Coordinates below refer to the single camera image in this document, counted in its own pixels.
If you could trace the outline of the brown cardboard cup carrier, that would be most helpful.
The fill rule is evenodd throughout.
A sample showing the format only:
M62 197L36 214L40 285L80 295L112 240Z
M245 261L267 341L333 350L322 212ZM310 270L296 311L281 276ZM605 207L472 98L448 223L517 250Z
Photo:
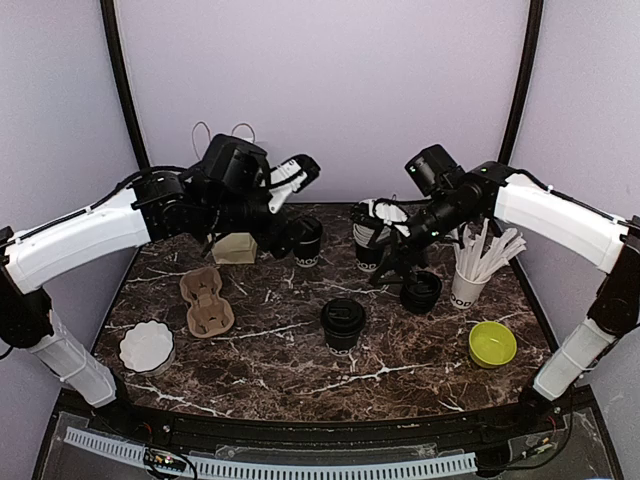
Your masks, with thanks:
M193 336L207 339L232 328L235 316L230 303L220 296L223 282L215 267L192 270L179 285L182 298L189 304L187 325Z

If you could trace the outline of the black paper coffee cup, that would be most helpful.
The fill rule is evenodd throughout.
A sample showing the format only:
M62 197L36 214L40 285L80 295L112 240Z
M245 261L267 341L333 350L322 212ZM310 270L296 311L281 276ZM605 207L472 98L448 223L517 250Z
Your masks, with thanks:
M293 249L296 265L301 268L314 267L319 260L321 241L300 243Z

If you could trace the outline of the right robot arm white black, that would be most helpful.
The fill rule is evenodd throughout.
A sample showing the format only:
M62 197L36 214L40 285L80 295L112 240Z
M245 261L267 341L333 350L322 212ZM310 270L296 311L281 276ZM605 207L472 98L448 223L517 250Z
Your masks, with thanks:
M424 194L420 209L406 213L400 202L379 198L366 212L375 225L393 229L391 253L375 271L413 278L427 246L442 241L478 217L533 231L577 253L606 277L585 319L538 370L531 396L510 413L521 434L534 432L587 368L638 326L639 220L626 220L569 197L521 169L494 161L464 171L455 161L419 158L406 166Z

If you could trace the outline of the black plastic cup lid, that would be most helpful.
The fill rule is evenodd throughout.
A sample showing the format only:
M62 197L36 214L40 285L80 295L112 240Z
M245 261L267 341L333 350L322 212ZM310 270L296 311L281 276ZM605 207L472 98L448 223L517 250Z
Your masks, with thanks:
M303 215L294 221L296 228L296 242L298 245L311 244L321 239L322 223L314 216Z

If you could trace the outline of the cream paper bag with handles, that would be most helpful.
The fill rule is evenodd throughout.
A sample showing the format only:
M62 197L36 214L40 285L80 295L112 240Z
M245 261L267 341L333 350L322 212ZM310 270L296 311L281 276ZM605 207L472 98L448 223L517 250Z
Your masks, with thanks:
M198 121L191 131L191 143L194 154L198 160L204 156L206 147L198 141L198 129L206 134L206 139L211 141L213 134L204 121ZM253 127L246 122L238 123L231 129L231 134L240 134L240 138L254 144L256 133ZM249 233L233 233L227 236L222 234L216 237L215 243L210 248L213 260L216 264L223 265L248 265L254 264L257 255L257 242Z

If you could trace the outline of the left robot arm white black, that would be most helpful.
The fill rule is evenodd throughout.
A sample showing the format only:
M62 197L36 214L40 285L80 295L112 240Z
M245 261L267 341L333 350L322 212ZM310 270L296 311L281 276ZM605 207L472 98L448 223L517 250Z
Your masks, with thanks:
M120 436L141 427L126 388L63 325L45 284L109 254L188 233L209 245L219 234L249 233L276 258L300 240L302 224L281 211L317 177L290 159L213 178L201 166L152 167L130 175L92 205L30 231L1 231L1 339L35 355L73 387Z

